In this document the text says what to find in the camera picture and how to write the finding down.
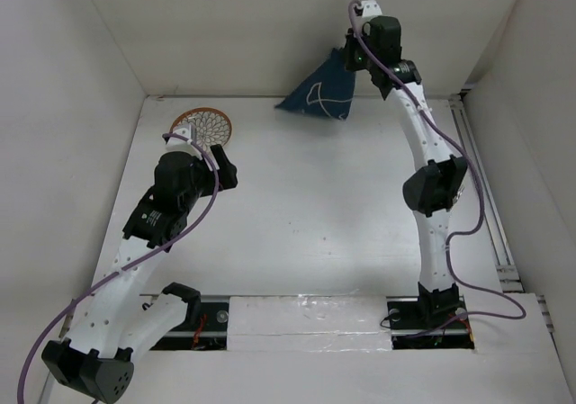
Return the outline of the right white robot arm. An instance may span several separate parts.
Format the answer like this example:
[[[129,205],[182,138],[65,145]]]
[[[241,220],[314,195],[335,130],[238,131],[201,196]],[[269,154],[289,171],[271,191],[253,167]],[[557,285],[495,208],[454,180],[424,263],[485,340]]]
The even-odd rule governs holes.
[[[446,240],[450,210],[468,164],[432,128],[418,69],[401,56],[399,20],[352,15],[351,24],[346,35],[346,69],[367,71],[382,98],[401,110],[400,125],[415,167],[402,186],[402,195],[418,227],[421,268],[416,315],[421,323],[434,327],[459,303],[459,291],[446,264]]]

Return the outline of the blue whale cloth napkin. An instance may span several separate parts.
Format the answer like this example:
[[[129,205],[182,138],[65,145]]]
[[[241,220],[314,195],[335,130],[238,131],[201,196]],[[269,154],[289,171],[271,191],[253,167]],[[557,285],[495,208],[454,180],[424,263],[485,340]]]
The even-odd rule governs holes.
[[[347,71],[342,49],[333,48],[327,59],[275,106],[291,113],[344,121],[356,87],[356,74]]]

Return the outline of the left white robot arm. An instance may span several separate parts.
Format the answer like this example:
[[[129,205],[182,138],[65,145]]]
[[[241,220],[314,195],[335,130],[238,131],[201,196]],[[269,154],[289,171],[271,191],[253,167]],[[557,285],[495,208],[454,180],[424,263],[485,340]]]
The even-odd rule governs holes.
[[[192,287],[170,283],[147,309],[140,295],[175,242],[190,233],[187,218],[195,203],[237,184],[237,168],[221,145],[208,153],[174,150],[160,157],[154,183],[128,218],[112,266],[90,292],[84,314],[42,351],[59,384],[100,403],[115,403],[126,392],[135,363],[166,332],[198,323],[201,294]]]

